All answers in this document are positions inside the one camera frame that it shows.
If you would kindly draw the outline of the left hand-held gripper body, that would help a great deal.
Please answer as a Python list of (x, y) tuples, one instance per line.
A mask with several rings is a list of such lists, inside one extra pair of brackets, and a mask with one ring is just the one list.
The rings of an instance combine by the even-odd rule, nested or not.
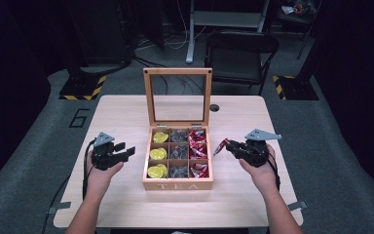
[(119, 162), (127, 162), (124, 160), (125, 152), (123, 150), (119, 152), (114, 151), (115, 138), (106, 134), (99, 133), (93, 143), (93, 165), (102, 171), (117, 165)]

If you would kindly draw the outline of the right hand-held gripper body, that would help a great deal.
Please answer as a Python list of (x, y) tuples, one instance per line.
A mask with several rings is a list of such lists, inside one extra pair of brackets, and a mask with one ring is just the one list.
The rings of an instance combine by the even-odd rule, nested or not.
[(259, 129), (254, 129), (245, 137), (245, 142), (238, 144), (238, 159), (244, 159), (253, 167), (264, 165), (269, 158), (267, 140), (282, 139), (282, 136), (275, 133), (269, 133)]

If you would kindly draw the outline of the single red tea sachet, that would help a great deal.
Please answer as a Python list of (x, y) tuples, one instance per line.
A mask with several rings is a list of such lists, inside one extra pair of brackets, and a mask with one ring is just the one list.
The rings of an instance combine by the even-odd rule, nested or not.
[(217, 155), (218, 153), (220, 153), (220, 151), (228, 144), (230, 143), (230, 140), (227, 139), (227, 138), (224, 138), (219, 144), (218, 146), (215, 148), (212, 156), (215, 156)]

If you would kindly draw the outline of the group of red tea sachets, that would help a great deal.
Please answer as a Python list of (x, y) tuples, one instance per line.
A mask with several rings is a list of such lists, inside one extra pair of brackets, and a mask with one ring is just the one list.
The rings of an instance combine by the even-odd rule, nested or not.
[[(206, 151), (206, 133), (204, 130), (192, 130), (188, 135), (189, 158), (191, 160), (205, 160), (208, 158)], [(195, 164), (193, 175), (195, 178), (205, 177), (207, 175), (208, 165)]]

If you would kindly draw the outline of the wooden tea box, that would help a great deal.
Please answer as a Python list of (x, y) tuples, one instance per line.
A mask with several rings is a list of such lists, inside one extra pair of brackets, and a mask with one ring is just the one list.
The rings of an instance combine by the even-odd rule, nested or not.
[[(212, 70), (210, 68), (146, 68), (143, 70), (150, 130), (145, 156), (143, 185), (147, 190), (210, 190), (213, 185), (212, 156), (209, 134), (209, 107), (211, 93)], [(161, 81), (169, 82), (181, 79), (190, 80), (199, 85), (199, 91), (190, 95), (168, 95), (161, 88)], [(204, 130), (206, 133), (205, 160), (172, 160), (169, 158), (172, 130), (183, 130), (189, 135), (192, 130)], [(153, 164), (149, 159), (149, 151), (153, 145), (152, 136), (156, 132), (168, 134), (168, 157), (166, 178), (150, 178), (147, 169)], [(208, 165), (205, 177), (195, 178), (192, 171), (195, 164)], [(172, 166), (187, 166), (186, 178), (171, 178)]]

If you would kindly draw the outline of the person's left hand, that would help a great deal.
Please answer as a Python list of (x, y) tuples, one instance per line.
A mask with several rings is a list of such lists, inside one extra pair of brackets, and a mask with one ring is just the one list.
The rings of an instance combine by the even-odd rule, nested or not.
[(108, 190), (112, 177), (124, 167), (124, 163), (119, 162), (106, 171), (102, 171), (94, 166), (92, 155), (93, 152), (90, 151), (87, 156), (88, 185), (86, 197), (92, 199), (95, 197), (102, 198)]

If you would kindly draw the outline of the person's right hand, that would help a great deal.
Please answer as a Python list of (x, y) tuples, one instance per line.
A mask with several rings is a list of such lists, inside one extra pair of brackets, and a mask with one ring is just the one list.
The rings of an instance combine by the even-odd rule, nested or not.
[(250, 177), (262, 195), (278, 192), (277, 187), (277, 164), (276, 152), (274, 148), (268, 144), (269, 150), (268, 162), (260, 167), (250, 166), (244, 159), (240, 159), (242, 168), (250, 174)]

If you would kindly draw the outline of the group of yellow tea packets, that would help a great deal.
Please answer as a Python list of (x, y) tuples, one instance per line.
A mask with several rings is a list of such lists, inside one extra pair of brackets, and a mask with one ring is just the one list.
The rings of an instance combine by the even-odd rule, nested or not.
[(168, 175), (168, 134), (156, 132), (152, 136), (152, 147), (149, 151), (149, 159), (153, 161), (147, 169), (150, 178), (166, 178)]

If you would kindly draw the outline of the group of dark tea packets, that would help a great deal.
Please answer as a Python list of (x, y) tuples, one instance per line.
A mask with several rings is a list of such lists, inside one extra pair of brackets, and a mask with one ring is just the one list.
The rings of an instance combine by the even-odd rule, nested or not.
[[(170, 141), (174, 146), (170, 148), (169, 158), (172, 160), (186, 160), (188, 157), (188, 134), (183, 130), (172, 130)], [(172, 166), (170, 168), (171, 178), (186, 178), (188, 176), (187, 166)]]

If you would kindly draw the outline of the grey tape strip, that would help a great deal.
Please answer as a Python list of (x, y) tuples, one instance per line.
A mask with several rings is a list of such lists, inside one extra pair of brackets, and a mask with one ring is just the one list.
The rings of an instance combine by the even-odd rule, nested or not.
[(52, 205), (51, 207), (49, 207), (49, 209), (47, 211), (47, 214), (48, 215), (53, 215), (58, 210), (69, 209), (70, 206), (71, 206), (70, 202), (63, 202), (63, 203), (58, 203), (58, 204)]
[(306, 201), (296, 201), (294, 203), (288, 204), (287, 207), (291, 211), (295, 210), (303, 210), (309, 207), (308, 203)]

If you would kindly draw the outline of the black stand with striped base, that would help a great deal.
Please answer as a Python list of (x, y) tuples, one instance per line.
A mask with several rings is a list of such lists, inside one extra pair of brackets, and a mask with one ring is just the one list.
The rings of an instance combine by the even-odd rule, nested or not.
[[(297, 23), (291, 22), (289, 20), (280, 19), (278, 17), (278, 11), (281, 5), (284, 4), (285, 0), (281, 0), (279, 6), (275, 9), (274, 17), (276, 20), (282, 22), (284, 25), (291, 25), (303, 31), (302, 44), (300, 50), (296, 56), (297, 59), (302, 57), (303, 52), (306, 49), (308, 39), (314, 30), (316, 25), (316, 19), (318, 17), (318, 12), (315, 19), (309, 23)], [(318, 11), (321, 7), (322, 0), (315, 0)], [(315, 47), (312, 47), (308, 52), (306, 60), (304, 61), (301, 69), (294, 77), (278, 76), (275, 79), (275, 84), (277, 88), (281, 88), (280, 93), (282, 94), (281, 99), (286, 100), (318, 100), (318, 95), (316, 94), (312, 84), (311, 78), (315, 73), (317, 68), (317, 60), (315, 59)]]
[(69, 99), (95, 99), (104, 81), (103, 72), (88, 72), (81, 67), (83, 51), (77, 29), (68, 6), (68, 0), (60, 0), (62, 6), (62, 62), (69, 77), (59, 95)]

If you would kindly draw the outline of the black folding chair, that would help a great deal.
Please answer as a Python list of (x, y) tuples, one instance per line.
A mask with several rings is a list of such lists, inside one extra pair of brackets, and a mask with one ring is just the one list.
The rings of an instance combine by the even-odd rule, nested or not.
[(260, 96), (279, 47), (279, 40), (266, 33), (220, 30), (206, 39), (204, 63), (214, 82), (258, 86)]

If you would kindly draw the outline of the black cabinet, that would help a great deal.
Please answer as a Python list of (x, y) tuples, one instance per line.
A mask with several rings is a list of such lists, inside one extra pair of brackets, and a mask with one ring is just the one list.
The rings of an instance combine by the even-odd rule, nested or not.
[(131, 18), (125, 0), (66, 0), (87, 64), (131, 62)]

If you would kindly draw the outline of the clutter on dark shelf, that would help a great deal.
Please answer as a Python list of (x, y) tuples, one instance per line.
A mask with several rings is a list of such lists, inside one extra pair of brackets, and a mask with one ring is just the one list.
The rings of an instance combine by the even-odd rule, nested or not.
[(315, 0), (285, 0), (280, 6), (278, 17), (297, 23), (311, 23), (318, 12)]

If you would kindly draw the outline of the white desk frame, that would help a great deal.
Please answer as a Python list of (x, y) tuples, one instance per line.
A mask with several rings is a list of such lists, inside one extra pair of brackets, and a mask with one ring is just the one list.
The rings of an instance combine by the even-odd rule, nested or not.
[(194, 61), (196, 26), (252, 28), (256, 29), (258, 32), (262, 32), (270, 1), (271, 0), (262, 0), (263, 8), (260, 13), (236, 13), (196, 11), (195, 0), (190, 0), (189, 43), (185, 60), (186, 63), (191, 64)]

